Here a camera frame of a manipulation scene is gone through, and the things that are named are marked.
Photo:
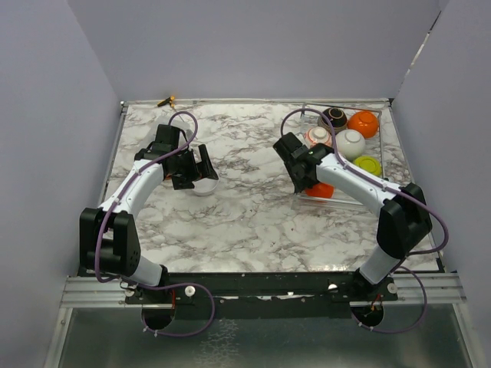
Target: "white bowl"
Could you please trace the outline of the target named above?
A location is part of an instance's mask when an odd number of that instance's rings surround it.
[[[201,179],[197,182],[194,182],[193,193],[197,196],[210,196],[215,192],[216,187],[218,186],[218,180],[214,179]]]
[[[336,134],[338,151],[349,161],[353,161],[365,151],[365,138],[353,129],[342,130]]]

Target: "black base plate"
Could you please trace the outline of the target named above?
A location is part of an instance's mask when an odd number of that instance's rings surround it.
[[[351,301],[372,301],[382,294],[384,301],[397,300],[387,290],[394,282],[385,278],[364,293],[353,288],[354,272],[275,272],[275,273],[172,273],[168,284],[192,282],[208,288],[215,300],[216,318],[349,318]],[[176,318],[207,319],[209,297],[197,288],[192,297],[184,287],[175,289]],[[127,304],[170,304],[165,291],[137,289]]]

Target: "small yellow object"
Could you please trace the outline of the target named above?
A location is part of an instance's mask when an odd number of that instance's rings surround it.
[[[161,100],[158,104],[157,104],[157,107],[162,107],[162,106],[166,106],[167,104],[170,105],[170,107],[174,108],[174,100],[176,98],[174,96],[170,96],[168,98],[166,98],[165,100]]]
[[[382,175],[382,166],[374,157],[360,156],[353,163],[372,175]]]

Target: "lavender wall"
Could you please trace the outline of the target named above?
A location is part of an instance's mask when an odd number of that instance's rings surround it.
[[[119,102],[64,0],[0,11],[0,366],[42,366]]]
[[[395,97],[438,0],[68,0],[123,100]]]
[[[444,10],[445,7],[447,6],[449,0],[439,0],[438,3],[440,4],[440,10]]]
[[[445,251],[491,362],[491,2],[450,0],[397,95],[394,113],[414,177],[446,219]]]

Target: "cable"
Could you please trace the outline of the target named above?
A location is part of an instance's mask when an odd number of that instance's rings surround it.
[[[205,325],[203,327],[199,328],[196,331],[177,334],[177,333],[170,333],[170,332],[164,332],[164,331],[159,331],[159,330],[152,330],[150,327],[148,327],[147,322],[145,321],[145,318],[143,317],[143,314],[142,314],[141,321],[142,321],[143,325],[145,326],[145,328],[143,329],[143,332],[148,330],[148,331],[153,332],[155,334],[162,335],[162,336],[168,336],[168,337],[191,337],[191,336],[195,336],[197,334],[202,333],[204,330],[206,330],[212,324],[213,318],[215,317],[215,301],[213,300],[212,293],[206,287],[204,287],[200,284],[194,284],[192,282],[186,282],[186,283],[182,283],[182,284],[174,284],[174,285],[169,285],[169,286],[158,286],[158,287],[146,286],[146,285],[140,285],[140,286],[142,288],[145,288],[148,290],[169,290],[169,289],[174,289],[177,287],[181,288],[184,286],[194,286],[195,288],[200,288],[200,289],[204,290],[208,294],[208,297],[209,297],[209,299],[211,301],[211,305],[212,305],[212,313],[210,314],[209,319],[207,320],[207,322],[205,323]]]
[[[190,116],[193,119],[194,122],[194,133],[193,135],[182,145],[177,147],[174,151],[171,151],[169,153],[166,153],[165,155],[162,155],[160,157],[157,157],[153,161],[150,161],[149,163],[143,165],[138,172],[134,173],[127,181],[127,183],[124,185],[124,187],[121,189],[121,191],[117,194],[116,199],[114,202],[110,205],[109,209],[107,210],[106,214],[104,215],[102,219],[102,224],[101,228],[99,229],[99,233],[97,235],[97,243],[95,246],[95,262],[94,262],[94,270],[95,270],[95,277],[99,282],[105,283],[109,282],[112,280],[115,280],[119,276],[110,276],[109,278],[102,278],[101,277],[101,247],[102,247],[102,238],[104,236],[104,230],[107,226],[107,222],[109,221],[111,213],[113,213],[113,210],[116,208],[119,202],[119,198],[123,197],[124,194],[127,192],[127,190],[131,187],[131,184],[135,181],[135,179],[146,169],[148,169],[150,166],[152,166],[154,163],[159,163],[160,161],[167,159],[171,157],[172,155],[175,155],[181,150],[184,150],[188,145],[196,138],[196,135],[198,133],[198,120],[192,115],[191,113],[188,113],[187,111],[178,111],[174,115],[172,115],[169,119],[169,125],[172,123],[172,120],[174,120],[175,117],[185,114]]]
[[[370,309],[373,311],[374,308],[375,308],[375,303],[378,301],[378,300],[381,300],[381,306],[382,306],[382,295],[381,294],[377,294],[377,297],[374,299],[374,301],[371,302],[371,305],[370,305]]]
[[[347,169],[348,171],[351,171],[356,176],[361,177],[365,181],[369,182],[370,184],[373,184],[374,186],[377,186],[377,187],[381,188],[382,190],[386,190],[386,191],[388,191],[388,192],[390,192],[392,194],[395,194],[397,196],[401,196],[401,197],[407,199],[408,201],[411,201],[415,205],[418,205],[419,207],[421,207],[426,212],[430,213],[440,223],[440,226],[443,229],[443,241],[442,241],[442,243],[439,246],[437,246],[436,248],[433,248],[433,249],[428,249],[428,250],[425,250],[425,251],[411,251],[411,252],[409,252],[407,254],[407,256],[410,256],[410,255],[427,255],[429,253],[434,253],[436,251],[441,251],[443,248],[445,248],[445,246],[447,246],[448,239],[449,239],[449,232],[448,232],[447,224],[445,223],[445,221],[437,213],[435,213],[434,210],[432,210],[430,207],[428,207],[424,203],[418,201],[414,197],[412,197],[412,196],[410,196],[410,195],[408,195],[408,194],[406,194],[404,192],[401,192],[400,190],[393,189],[393,188],[390,188],[388,186],[387,187],[384,187],[384,185],[381,182],[377,181],[376,179],[371,178],[370,176],[367,176],[367,175],[363,174],[362,172],[360,172],[360,171],[358,171],[358,170],[356,170],[353,167],[351,167],[351,166],[348,165],[348,162],[344,160],[344,158],[341,156],[341,154],[338,151],[338,145],[337,145],[336,139],[335,139],[336,133],[334,131],[334,127],[332,126],[332,123],[328,119],[328,117],[326,117],[321,111],[315,110],[315,109],[311,109],[311,108],[308,108],[308,107],[303,107],[301,109],[293,110],[291,113],[287,114],[283,118],[282,125],[280,126],[280,133],[281,133],[282,136],[284,135],[283,134],[283,127],[285,126],[286,120],[291,115],[293,115],[294,113],[300,113],[300,112],[303,112],[303,111],[310,111],[312,113],[317,113],[318,115],[320,115],[322,117],[322,119],[325,122],[327,122],[327,124],[329,125],[329,129],[331,131],[332,148],[334,149],[334,154],[336,156],[336,159],[339,161],[339,163],[343,166],[344,169]]]
[[[356,318],[356,316],[353,313],[351,313],[351,316],[353,317],[353,319],[358,322],[358,326],[359,327],[362,327],[365,330],[369,330],[371,332],[378,332],[379,334],[390,334],[390,335],[394,335],[394,334],[403,334],[404,332],[411,331],[411,330],[415,329],[416,327],[420,326],[423,323],[423,320],[424,320],[425,316],[427,315],[427,311],[428,311],[428,296],[427,296],[427,291],[424,288],[423,282],[421,281],[421,279],[417,276],[417,274],[415,272],[411,271],[409,268],[404,267],[404,266],[400,266],[400,268],[403,268],[404,270],[406,270],[407,272],[409,272],[410,274],[412,274],[414,276],[414,278],[416,279],[416,281],[418,282],[418,284],[421,286],[421,291],[423,292],[423,310],[421,311],[420,317],[417,319],[416,322],[414,322],[413,324],[411,324],[409,327],[405,327],[405,328],[400,329],[400,330],[383,330],[383,329],[380,329],[380,328],[369,327],[366,324],[362,324]]]
[[[176,309],[176,291],[172,290],[172,309]]]

